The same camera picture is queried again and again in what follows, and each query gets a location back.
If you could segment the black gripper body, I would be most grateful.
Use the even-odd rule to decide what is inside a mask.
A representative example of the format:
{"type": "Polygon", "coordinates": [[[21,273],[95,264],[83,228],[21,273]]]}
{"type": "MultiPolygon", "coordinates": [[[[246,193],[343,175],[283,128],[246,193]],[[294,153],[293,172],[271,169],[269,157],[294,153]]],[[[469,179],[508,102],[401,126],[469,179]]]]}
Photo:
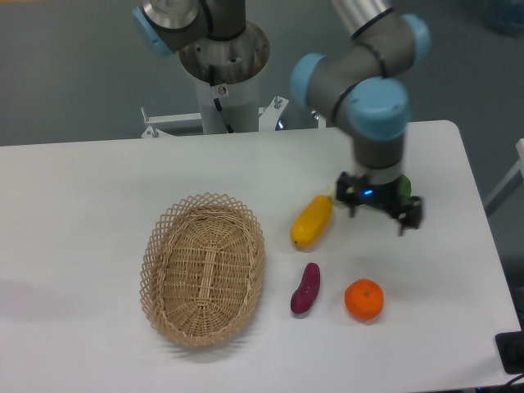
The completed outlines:
{"type": "Polygon", "coordinates": [[[367,177],[367,186],[364,189],[365,202],[362,206],[369,206],[386,213],[392,210],[404,198],[402,188],[404,175],[384,184],[371,184],[367,177]]]}

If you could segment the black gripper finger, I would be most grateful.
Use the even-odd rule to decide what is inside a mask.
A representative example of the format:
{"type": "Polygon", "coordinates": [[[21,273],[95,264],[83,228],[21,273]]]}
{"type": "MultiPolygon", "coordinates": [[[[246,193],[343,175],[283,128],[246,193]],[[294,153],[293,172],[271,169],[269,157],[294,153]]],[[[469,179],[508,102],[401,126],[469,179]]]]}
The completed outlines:
{"type": "Polygon", "coordinates": [[[364,189],[367,186],[367,176],[357,176],[341,172],[335,183],[335,200],[349,210],[349,217],[354,218],[357,208],[364,204],[364,189]]]}
{"type": "Polygon", "coordinates": [[[403,198],[392,210],[391,217],[399,224],[399,236],[408,229],[419,229],[423,219],[423,199],[420,196],[403,198]]]}

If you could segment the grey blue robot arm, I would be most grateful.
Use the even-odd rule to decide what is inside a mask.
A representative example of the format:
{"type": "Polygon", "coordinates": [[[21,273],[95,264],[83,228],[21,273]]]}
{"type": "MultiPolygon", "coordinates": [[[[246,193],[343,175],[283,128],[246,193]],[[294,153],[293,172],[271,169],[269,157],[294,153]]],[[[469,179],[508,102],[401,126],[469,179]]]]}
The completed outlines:
{"type": "MultiPolygon", "coordinates": [[[[397,76],[427,55],[429,29],[388,1],[335,1],[333,7],[352,47],[339,58],[302,57],[291,72],[291,94],[352,140],[355,169],[337,179],[335,200],[350,212],[369,206],[403,230],[416,229],[423,202],[403,173],[410,104],[397,76]]],[[[257,77],[268,63],[269,41],[246,18],[243,1],[144,1],[132,16],[152,50],[177,54],[196,82],[205,133],[260,129],[257,77]]]]}

